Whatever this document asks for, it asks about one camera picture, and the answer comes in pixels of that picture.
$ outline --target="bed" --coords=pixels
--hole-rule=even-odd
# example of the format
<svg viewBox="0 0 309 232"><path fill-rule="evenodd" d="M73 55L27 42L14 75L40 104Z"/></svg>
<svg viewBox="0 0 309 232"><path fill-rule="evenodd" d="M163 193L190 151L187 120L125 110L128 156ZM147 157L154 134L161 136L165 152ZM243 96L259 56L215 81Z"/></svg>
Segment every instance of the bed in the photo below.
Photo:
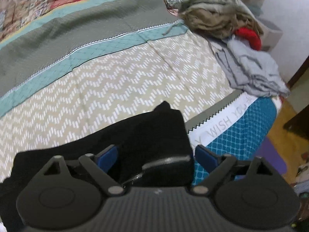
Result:
<svg viewBox="0 0 309 232"><path fill-rule="evenodd" d="M250 159L281 107L230 88L208 41L165 0L7 0L0 12L0 180L56 147L166 100L194 149ZM195 180L207 172L195 164Z"/></svg>

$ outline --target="silver screw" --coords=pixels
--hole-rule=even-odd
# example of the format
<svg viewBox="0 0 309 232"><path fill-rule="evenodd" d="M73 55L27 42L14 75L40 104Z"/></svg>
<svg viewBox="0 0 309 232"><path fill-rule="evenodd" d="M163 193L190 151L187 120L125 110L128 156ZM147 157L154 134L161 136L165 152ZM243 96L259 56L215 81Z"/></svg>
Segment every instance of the silver screw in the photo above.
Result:
<svg viewBox="0 0 309 232"><path fill-rule="evenodd" d="M107 190L110 194L121 194L123 192L123 188L120 186L112 186Z"/></svg>
<svg viewBox="0 0 309 232"><path fill-rule="evenodd" d="M193 192L196 194L206 194L208 193L209 189L208 187L204 187L204 186L196 186L193 188Z"/></svg>

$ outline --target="white wall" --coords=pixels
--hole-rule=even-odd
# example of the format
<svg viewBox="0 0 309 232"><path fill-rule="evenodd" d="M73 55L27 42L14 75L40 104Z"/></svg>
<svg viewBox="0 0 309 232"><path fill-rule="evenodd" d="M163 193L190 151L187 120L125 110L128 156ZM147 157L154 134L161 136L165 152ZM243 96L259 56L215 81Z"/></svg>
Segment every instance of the white wall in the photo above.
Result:
<svg viewBox="0 0 309 232"><path fill-rule="evenodd" d="M288 82L309 55L309 0L265 0L262 13L283 31L271 56Z"/></svg>

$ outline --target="gray stripe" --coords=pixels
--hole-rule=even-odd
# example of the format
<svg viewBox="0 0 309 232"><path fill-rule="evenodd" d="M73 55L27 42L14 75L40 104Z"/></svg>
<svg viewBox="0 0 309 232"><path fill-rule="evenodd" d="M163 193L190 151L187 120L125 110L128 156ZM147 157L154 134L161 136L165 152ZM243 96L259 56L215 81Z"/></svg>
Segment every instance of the gray stripe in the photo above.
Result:
<svg viewBox="0 0 309 232"><path fill-rule="evenodd" d="M224 99L219 101L218 103L214 104L213 106L209 107L202 113L198 114L197 116L193 117L192 119L188 120L185 123L187 132L192 131L193 128L196 128L204 121L207 121L213 115L219 113L222 109L224 109L227 105L233 102L239 95L242 93L241 90L235 90L230 95L226 96Z"/></svg>
<svg viewBox="0 0 309 232"><path fill-rule="evenodd" d="M0 97L79 46L175 20L163 0L115 0L55 18L0 50Z"/></svg>

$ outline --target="blue checkered fabric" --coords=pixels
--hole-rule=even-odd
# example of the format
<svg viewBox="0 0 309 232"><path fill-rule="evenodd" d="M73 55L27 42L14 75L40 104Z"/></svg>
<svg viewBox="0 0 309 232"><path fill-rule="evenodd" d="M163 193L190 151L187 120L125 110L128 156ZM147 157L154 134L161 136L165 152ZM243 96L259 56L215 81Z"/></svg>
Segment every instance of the blue checkered fabric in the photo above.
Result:
<svg viewBox="0 0 309 232"><path fill-rule="evenodd" d="M218 155L230 153L239 160L249 160L271 129L276 115L276 107L270 98L258 98L234 125L207 148ZM194 166L192 184L196 185L207 177L208 173L197 162Z"/></svg>

